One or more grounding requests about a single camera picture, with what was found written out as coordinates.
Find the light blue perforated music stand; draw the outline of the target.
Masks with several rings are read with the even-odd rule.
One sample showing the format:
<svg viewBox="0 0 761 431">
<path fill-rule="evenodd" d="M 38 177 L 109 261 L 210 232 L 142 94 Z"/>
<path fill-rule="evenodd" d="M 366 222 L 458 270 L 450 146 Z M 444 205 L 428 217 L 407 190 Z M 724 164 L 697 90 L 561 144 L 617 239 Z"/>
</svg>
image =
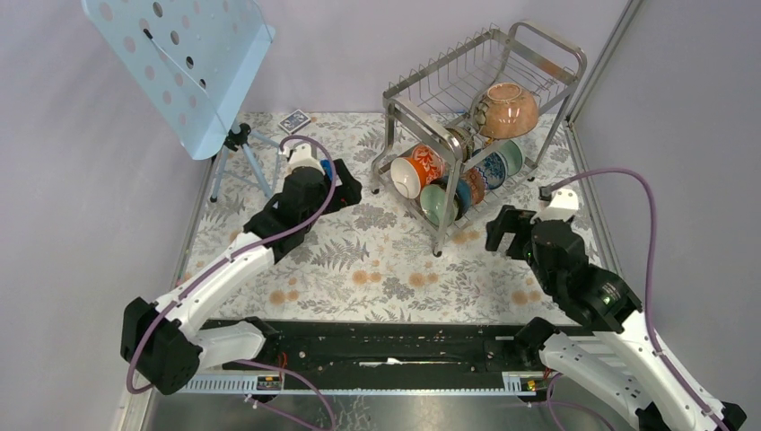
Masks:
<svg viewBox="0 0 761 431">
<path fill-rule="evenodd" d="M 259 4 L 239 1 L 83 1 L 83 11 L 194 160 L 241 148 L 271 197 L 248 139 L 275 141 L 238 121 L 274 41 Z"/>
</svg>

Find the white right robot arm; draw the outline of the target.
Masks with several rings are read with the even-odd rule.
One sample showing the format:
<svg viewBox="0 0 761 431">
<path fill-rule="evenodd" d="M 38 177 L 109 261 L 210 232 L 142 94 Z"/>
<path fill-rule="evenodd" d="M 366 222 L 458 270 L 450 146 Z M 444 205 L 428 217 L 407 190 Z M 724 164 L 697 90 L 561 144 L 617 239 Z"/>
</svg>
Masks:
<svg viewBox="0 0 761 431">
<path fill-rule="evenodd" d="M 506 254 L 525 261 L 546 295 L 625 364 L 624 372 L 582 353 L 555 325 L 532 319 L 516 337 L 516 361 L 542 365 L 594 394 L 637 430 L 738 430 L 741 406 L 721 401 L 687 373 L 681 383 L 657 354 L 642 303 L 617 274 L 590 263 L 583 238 L 567 221 L 533 221 L 534 212 L 502 207 L 486 225 L 489 251 L 512 234 Z"/>
</svg>

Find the blue playing card box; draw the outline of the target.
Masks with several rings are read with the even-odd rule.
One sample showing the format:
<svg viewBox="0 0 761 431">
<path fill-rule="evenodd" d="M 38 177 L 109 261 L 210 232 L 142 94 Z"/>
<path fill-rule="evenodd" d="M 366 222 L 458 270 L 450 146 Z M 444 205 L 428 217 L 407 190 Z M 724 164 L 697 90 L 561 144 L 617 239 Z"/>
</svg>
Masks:
<svg viewBox="0 0 761 431">
<path fill-rule="evenodd" d="M 312 119 L 302 110 L 294 110 L 278 122 L 278 126 L 286 133 L 293 135 L 305 128 L 312 122 Z"/>
</svg>

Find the stainless steel dish rack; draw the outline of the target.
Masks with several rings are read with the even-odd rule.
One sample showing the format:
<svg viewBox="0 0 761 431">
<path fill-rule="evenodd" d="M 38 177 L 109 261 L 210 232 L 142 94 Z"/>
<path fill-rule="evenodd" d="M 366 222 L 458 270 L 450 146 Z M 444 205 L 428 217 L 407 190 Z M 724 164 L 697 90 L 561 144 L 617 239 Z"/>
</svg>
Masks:
<svg viewBox="0 0 761 431">
<path fill-rule="evenodd" d="M 446 242 L 532 180 L 588 66 L 581 47 L 529 21 L 484 29 L 383 93 L 372 189 L 388 189 Z"/>
</svg>

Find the pale green bowl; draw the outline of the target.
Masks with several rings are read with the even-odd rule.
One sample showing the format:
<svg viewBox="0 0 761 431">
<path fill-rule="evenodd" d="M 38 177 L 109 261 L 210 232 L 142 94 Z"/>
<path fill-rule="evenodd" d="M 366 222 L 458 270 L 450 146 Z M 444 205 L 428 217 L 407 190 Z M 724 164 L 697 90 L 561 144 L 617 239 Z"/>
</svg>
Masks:
<svg viewBox="0 0 761 431">
<path fill-rule="evenodd" d="M 506 175 L 512 177 L 520 172 L 524 164 L 523 152 L 512 140 L 503 140 L 497 148 L 506 165 Z"/>
</svg>

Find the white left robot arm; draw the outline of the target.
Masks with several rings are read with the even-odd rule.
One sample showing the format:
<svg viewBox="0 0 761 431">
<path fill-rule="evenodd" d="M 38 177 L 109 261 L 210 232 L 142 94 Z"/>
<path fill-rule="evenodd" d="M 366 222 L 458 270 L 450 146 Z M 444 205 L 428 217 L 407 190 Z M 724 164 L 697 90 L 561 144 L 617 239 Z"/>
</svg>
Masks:
<svg viewBox="0 0 761 431">
<path fill-rule="evenodd" d="M 320 216 L 361 199 L 362 184 L 343 160 L 299 166 L 200 273 L 152 302 L 134 299 L 124 311 L 120 346 L 129 364 L 128 390 L 139 392 L 136 374 L 170 395 L 206 368 L 239 360 L 258 369 L 273 365 L 279 347 L 253 319 L 211 329 L 207 320 L 254 276 L 301 246 Z"/>
</svg>

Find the floral patterned table mat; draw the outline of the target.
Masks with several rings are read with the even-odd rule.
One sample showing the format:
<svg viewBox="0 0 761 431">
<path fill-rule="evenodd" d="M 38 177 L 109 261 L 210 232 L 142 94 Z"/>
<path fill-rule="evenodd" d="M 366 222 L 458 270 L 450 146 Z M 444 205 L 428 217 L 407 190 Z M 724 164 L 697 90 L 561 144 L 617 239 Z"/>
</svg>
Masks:
<svg viewBox="0 0 761 431">
<path fill-rule="evenodd" d="M 394 321 L 505 323 L 540 316 L 555 325 L 574 325 L 543 294 L 522 262 L 485 251 L 485 223 L 502 205 L 536 209 L 538 185 L 576 173 L 565 127 L 555 133 L 535 180 L 508 180 L 465 215 L 434 257 L 429 230 L 401 200 L 368 191 L 370 164 L 381 150 L 381 113 L 310 113 L 302 134 L 342 158 L 363 183 L 360 204 L 322 216 L 304 243 L 282 262 L 247 281 L 214 317 L 309 321 Z M 218 200 L 204 210 L 179 284 L 212 263 L 266 199 L 241 180 L 223 180 Z"/>
</svg>

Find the blue white patterned bowl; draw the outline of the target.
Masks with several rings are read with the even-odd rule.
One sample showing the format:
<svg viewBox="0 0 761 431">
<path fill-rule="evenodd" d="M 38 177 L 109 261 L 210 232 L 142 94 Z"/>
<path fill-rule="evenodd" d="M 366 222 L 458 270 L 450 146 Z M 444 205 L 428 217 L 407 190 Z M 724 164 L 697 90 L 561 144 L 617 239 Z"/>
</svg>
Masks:
<svg viewBox="0 0 761 431">
<path fill-rule="evenodd" d="M 503 157 L 498 153 L 490 153 L 475 169 L 481 174 L 487 190 L 500 188 L 507 178 L 507 165 Z"/>
</svg>

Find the light green celadon bowl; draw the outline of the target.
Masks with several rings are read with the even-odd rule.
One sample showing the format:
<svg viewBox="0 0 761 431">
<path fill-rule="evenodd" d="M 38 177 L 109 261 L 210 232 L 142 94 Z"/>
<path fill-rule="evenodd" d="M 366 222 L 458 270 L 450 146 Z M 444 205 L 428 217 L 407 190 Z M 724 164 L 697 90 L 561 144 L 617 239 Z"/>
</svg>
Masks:
<svg viewBox="0 0 761 431">
<path fill-rule="evenodd" d="M 422 189 L 419 195 L 419 203 L 426 219 L 436 226 L 439 226 L 441 222 L 446 225 L 453 224 L 459 212 L 459 203 L 454 200 L 452 210 L 448 215 L 445 215 L 446 204 L 448 203 L 446 188 L 436 184 L 426 185 Z"/>
</svg>

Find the orange white bowl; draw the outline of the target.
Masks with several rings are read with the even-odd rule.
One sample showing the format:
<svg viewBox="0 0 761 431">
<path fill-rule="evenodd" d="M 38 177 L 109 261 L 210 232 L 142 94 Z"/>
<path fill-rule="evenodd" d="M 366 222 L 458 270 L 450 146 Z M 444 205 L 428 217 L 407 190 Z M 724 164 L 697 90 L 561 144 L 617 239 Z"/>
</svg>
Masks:
<svg viewBox="0 0 761 431">
<path fill-rule="evenodd" d="M 390 177 L 404 198 L 417 198 L 422 189 L 443 175 L 442 158 L 428 145 L 417 145 L 411 155 L 391 162 Z"/>
</svg>

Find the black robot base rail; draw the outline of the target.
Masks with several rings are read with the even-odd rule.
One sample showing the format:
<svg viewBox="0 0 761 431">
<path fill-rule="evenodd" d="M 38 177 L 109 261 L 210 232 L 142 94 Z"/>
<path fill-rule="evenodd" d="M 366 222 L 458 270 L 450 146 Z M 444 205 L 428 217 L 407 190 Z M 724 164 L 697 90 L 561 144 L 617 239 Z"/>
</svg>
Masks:
<svg viewBox="0 0 761 431">
<path fill-rule="evenodd" d="M 396 374 L 439 368 L 456 376 L 545 370 L 529 352 L 530 340 L 516 339 L 520 324 L 247 321 L 265 336 L 255 361 L 316 383 L 344 379 L 362 368 Z"/>
</svg>

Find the brown ceramic bowl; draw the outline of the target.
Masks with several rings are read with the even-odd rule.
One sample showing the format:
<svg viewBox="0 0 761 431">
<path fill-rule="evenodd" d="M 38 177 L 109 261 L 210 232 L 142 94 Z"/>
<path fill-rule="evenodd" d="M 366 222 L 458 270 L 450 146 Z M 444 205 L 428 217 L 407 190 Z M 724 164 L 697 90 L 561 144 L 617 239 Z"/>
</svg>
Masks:
<svg viewBox="0 0 761 431">
<path fill-rule="evenodd" d="M 495 140 L 528 134 L 538 124 L 538 104 L 531 92 L 516 83 L 490 86 L 471 109 L 476 132 Z"/>
</svg>

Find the blue plastic toy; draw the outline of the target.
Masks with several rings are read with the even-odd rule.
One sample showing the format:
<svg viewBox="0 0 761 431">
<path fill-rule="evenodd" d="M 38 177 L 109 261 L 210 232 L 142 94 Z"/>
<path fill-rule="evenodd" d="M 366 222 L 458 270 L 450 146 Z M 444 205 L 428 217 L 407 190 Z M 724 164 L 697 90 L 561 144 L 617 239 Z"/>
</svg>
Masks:
<svg viewBox="0 0 761 431">
<path fill-rule="evenodd" d="M 333 171 L 330 165 L 330 162 L 327 159 L 322 159 L 319 161 L 320 166 L 322 167 L 325 174 L 328 176 L 330 180 L 333 179 Z"/>
</svg>

